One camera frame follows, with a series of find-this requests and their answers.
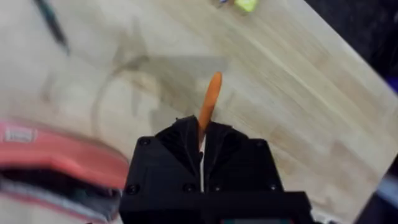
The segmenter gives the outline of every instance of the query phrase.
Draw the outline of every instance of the wooden surface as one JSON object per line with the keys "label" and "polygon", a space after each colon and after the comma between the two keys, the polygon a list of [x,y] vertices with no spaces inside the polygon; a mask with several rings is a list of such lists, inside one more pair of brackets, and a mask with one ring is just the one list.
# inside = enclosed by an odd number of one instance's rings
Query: wooden surface
{"label": "wooden surface", "polygon": [[[50,2],[69,57],[31,1],[0,1],[3,118],[131,157],[138,137],[197,114],[222,71],[214,120],[267,139],[285,188],[344,223],[398,151],[397,98],[303,0],[263,0],[246,16],[207,0]],[[8,199],[0,209],[1,223],[79,223]]]}

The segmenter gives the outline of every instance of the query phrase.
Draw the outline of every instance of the black pen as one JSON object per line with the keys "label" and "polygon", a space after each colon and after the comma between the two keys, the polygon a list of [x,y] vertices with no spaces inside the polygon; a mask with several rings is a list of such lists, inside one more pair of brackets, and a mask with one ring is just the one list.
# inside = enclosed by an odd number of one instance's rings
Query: black pen
{"label": "black pen", "polygon": [[69,55],[70,49],[68,46],[68,42],[61,30],[61,27],[55,16],[54,10],[51,8],[49,4],[47,4],[47,2],[45,2],[45,0],[34,0],[34,2],[39,8],[41,15],[44,17],[47,26],[49,27],[52,35],[55,38],[55,41],[57,41],[66,50],[67,54]]}

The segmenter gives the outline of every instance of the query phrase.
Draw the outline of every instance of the white label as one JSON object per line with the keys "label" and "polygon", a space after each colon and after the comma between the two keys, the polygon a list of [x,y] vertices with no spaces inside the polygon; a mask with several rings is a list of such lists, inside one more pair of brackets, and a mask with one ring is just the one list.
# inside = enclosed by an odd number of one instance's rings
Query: white label
{"label": "white label", "polygon": [[34,141],[36,130],[30,128],[8,127],[3,141],[28,143]]}

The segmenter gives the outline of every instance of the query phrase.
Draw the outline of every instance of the orange carrot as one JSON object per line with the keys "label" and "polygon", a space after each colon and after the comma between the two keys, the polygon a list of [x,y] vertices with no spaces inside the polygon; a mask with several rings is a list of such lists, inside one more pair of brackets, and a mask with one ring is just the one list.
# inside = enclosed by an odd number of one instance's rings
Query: orange carrot
{"label": "orange carrot", "polygon": [[198,140],[199,149],[205,138],[205,130],[209,122],[211,121],[211,115],[216,106],[217,98],[221,90],[221,83],[223,80],[223,74],[221,72],[216,72],[210,81],[209,87],[207,88],[205,100],[201,107],[199,115],[199,130],[198,130]]}

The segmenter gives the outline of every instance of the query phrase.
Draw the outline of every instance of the yellow object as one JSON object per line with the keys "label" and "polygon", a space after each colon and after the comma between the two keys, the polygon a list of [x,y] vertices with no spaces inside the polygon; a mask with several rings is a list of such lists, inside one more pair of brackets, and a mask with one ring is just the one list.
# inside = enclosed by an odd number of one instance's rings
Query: yellow object
{"label": "yellow object", "polygon": [[246,12],[252,12],[257,5],[258,0],[235,0],[235,5],[241,7]]}

